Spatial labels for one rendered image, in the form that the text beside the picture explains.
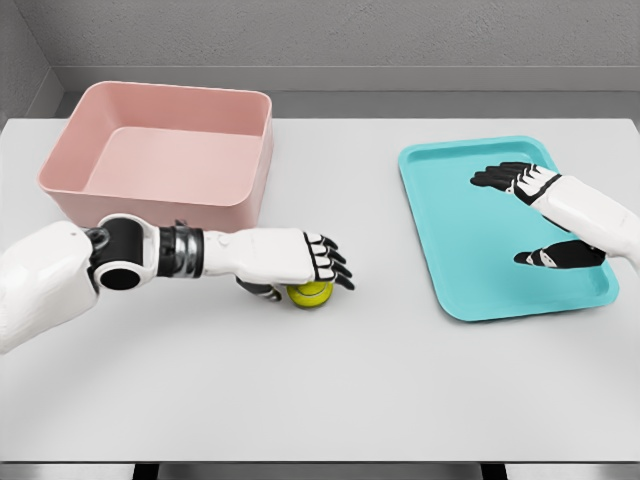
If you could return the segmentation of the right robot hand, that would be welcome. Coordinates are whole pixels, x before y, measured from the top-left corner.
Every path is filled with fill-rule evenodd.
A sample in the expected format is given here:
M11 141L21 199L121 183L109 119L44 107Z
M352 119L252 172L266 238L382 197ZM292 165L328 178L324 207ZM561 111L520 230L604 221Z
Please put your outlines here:
M579 269L602 265L605 241L598 240L598 227L587 215L587 207L599 198L594 189L573 177L534 163L502 162L476 172L470 182L491 187L518 198L547 221L577 236L514 256L518 264L549 269Z

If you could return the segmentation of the blue tray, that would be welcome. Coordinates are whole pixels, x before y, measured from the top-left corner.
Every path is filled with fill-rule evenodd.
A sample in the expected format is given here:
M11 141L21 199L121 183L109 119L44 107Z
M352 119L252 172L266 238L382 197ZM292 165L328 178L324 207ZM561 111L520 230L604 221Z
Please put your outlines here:
M485 321L609 305L619 284L608 263L553 270L514 261L571 239L512 195L470 180L501 162L556 165L527 136L411 145L398 165L433 287L452 317Z

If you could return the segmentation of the yellow-green tennis ball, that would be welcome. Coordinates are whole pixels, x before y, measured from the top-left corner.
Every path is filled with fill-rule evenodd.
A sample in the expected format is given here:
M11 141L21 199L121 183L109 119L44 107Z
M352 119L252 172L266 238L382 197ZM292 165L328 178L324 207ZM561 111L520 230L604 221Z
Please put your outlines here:
M288 285L287 295L300 308L311 309L324 305L333 293L330 282L308 282L303 285Z

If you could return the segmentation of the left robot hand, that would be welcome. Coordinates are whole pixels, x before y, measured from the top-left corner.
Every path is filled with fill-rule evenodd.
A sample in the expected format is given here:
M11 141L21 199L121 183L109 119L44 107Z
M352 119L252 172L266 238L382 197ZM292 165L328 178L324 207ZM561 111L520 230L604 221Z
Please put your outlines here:
M337 284L353 291L353 274L336 242L297 228L256 228L231 235L236 283L270 301L280 301L280 286L311 282Z

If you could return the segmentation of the pink basket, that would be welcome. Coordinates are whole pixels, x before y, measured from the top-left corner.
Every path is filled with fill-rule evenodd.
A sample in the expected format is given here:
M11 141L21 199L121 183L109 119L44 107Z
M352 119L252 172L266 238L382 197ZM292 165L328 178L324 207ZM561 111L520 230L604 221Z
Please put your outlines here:
M128 213L234 232L258 223L273 147L262 92L104 81L81 96L38 183L80 226Z

